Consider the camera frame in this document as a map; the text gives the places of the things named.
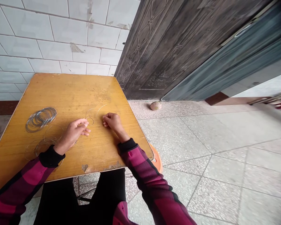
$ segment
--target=small ball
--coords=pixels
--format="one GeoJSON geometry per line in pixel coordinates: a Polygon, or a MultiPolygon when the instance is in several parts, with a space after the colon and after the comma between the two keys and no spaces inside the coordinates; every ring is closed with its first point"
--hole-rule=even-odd
{"type": "Polygon", "coordinates": [[[153,102],[151,105],[150,105],[150,108],[152,110],[158,110],[158,109],[161,109],[162,108],[162,105],[160,102],[153,102]]]}

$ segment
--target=door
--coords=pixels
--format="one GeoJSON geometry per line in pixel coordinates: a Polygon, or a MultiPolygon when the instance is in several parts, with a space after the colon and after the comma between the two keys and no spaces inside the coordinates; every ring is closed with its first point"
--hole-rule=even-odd
{"type": "Polygon", "coordinates": [[[271,0],[142,0],[115,72],[127,99],[160,99],[271,0]]]}
{"type": "Polygon", "coordinates": [[[180,82],[162,101],[205,100],[281,60],[281,1],[180,82]]]}

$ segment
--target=sleeve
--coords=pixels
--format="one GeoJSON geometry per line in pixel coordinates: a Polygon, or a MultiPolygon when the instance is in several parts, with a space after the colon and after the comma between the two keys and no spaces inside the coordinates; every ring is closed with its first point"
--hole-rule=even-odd
{"type": "Polygon", "coordinates": [[[53,146],[28,162],[0,189],[0,224],[19,224],[25,205],[65,158],[65,155],[57,154],[53,146]]]}
{"type": "Polygon", "coordinates": [[[146,153],[131,138],[118,145],[126,166],[137,179],[144,201],[150,209],[155,224],[196,225],[186,207],[172,192],[173,188],[158,172],[146,153]]]}

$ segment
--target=table top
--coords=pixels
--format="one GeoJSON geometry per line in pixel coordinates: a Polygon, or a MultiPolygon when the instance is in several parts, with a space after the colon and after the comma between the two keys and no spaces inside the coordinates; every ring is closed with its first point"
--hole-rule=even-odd
{"type": "MultiPolygon", "coordinates": [[[[78,139],[47,181],[125,166],[117,151],[117,136],[102,124],[102,116],[108,112],[120,115],[124,129],[148,158],[153,159],[148,141],[115,77],[37,73],[31,79],[0,140],[0,188],[23,168],[27,159],[35,158],[34,149],[44,134],[46,138],[58,139],[62,135],[62,128],[66,130],[70,122],[85,118],[87,111],[87,117],[94,119],[94,124],[88,126],[90,135],[78,139]],[[56,119],[41,131],[28,133],[26,123],[30,115],[46,107],[56,109],[56,119]]],[[[43,145],[38,149],[43,152],[48,146],[43,145]]]]}

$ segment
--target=floor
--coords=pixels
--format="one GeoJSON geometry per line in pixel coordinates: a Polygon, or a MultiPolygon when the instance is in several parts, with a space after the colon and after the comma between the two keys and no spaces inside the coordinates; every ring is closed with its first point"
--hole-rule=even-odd
{"type": "MultiPolygon", "coordinates": [[[[159,111],[149,105],[130,102],[160,153],[165,179],[197,224],[281,225],[281,111],[263,104],[164,102],[159,111]]],[[[0,117],[0,134],[8,118],[0,117]]],[[[126,173],[130,220],[154,224],[136,180],[126,173]]],[[[76,177],[77,195],[95,187],[98,178],[76,177]]],[[[33,223],[39,200],[27,204],[21,224],[33,223]]]]}

